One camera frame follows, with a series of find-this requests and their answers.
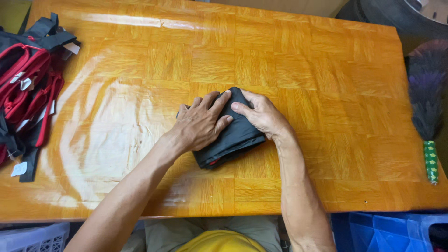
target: green floral tape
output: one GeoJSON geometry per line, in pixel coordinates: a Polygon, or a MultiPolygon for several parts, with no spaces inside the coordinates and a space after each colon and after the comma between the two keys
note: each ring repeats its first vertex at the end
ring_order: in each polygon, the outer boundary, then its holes
{"type": "Polygon", "coordinates": [[[431,183],[437,184],[439,181],[439,172],[435,143],[434,141],[425,141],[423,142],[423,146],[425,147],[423,153],[425,154],[426,173],[428,174],[428,179],[431,183]]]}

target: yellow shirt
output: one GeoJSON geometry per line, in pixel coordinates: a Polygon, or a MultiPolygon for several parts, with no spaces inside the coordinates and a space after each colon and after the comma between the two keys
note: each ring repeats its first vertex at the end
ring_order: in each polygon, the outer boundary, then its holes
{"type": "Polygon", "coordinates": [[[237,232],[212,230],[200,234],[176,252],[266,252],[256,241],[237,232]]]}

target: parquet pattern tabletop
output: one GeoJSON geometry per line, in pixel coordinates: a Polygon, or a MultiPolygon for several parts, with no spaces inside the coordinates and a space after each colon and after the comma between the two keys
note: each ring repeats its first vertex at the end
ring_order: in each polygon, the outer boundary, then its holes
{"type": "MultiPolygon", "coordinates": [[[[183,0],[34,0],[82,42],[65,68],[36,178],[0,169],[0,221],[83,219],[176,121],[180,103],[236,86],[297,131],[328,212],[448,206],[426,178],[394,27],[183,0]]],[[[280,214],[273,142],[221,168],[177,160],[144,216],[280,214]]]]}

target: forearm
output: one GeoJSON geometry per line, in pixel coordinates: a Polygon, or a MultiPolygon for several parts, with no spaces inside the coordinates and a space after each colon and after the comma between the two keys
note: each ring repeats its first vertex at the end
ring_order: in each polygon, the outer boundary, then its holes
{"type": "Polygon", "coordinates": [[[163,136],[90,215],[65,251],[120,251],[168,168],[182,153],[163,136]]]}
{"type": "Polygon", "coordinates": [[[276,139],[282,179],[281,208],[295,252],[334,251],[330,225],[308,172],[295,133],[276,139]]]}

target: person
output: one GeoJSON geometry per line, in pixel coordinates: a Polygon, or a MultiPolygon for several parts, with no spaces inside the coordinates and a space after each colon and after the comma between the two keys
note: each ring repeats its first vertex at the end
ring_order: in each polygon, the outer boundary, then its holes
{"type": "MultiPolygon", "coordinates": [[[[336,251],[330,225],[311,184],[294,129],[267,97],[241,91],[253,104],[253,109],[234,102],[232,110],[244,115],[266,138],[274,141],[277,148],[281,211],[292,251],[336,251]]],[[[204,98],[196,97],[191,107],[180,105],[173,128],[162,135],[142,161],[104,198],[65,252],[113,252],[129,244],[126,242],[134,225],[168,168],[181,154],[200,150],[215,141],[232,122],[229,115],[218,118],[231,91],[226,90],[211,106],[218,95],[215,91],[204,98]]],[[[140,245],[140,249],[143,247],[143,251],[147,249],[148,252],[281,252],[278,233],[272,232],[273,222],[263,218],[233,217],[228,221],[230,228],[206,232],[188,218],[151,220],[145,224],[147,248],[140,245]]]]}

